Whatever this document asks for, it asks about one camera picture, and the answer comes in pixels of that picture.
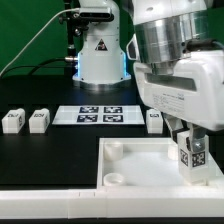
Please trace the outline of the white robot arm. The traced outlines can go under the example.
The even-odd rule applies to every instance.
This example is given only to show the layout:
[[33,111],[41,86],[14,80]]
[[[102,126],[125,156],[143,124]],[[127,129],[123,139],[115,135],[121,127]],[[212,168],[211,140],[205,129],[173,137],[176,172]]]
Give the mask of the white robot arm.
[[[78,0],[84,31],[76,85],[98,90],[122,83],[123,54],[113,0]],[[127,47],[143,103],[164,113],[171,135],[189,124],[184,145],[206,149],[208,130],[224,129],[224,49],[208,35],[206,0],[124,0],[134,25]]]

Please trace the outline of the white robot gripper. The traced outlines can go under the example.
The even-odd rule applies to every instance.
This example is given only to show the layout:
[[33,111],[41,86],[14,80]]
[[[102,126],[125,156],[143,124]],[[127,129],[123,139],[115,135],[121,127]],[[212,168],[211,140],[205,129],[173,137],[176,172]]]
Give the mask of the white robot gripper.
[[134,63],[143,103],[163,113],[171,138],[189,122],[192,153],[205,150],[206,129],[224,129],[224,61],[221,58],[180,60],[172,75],[154,75],[143,63]]

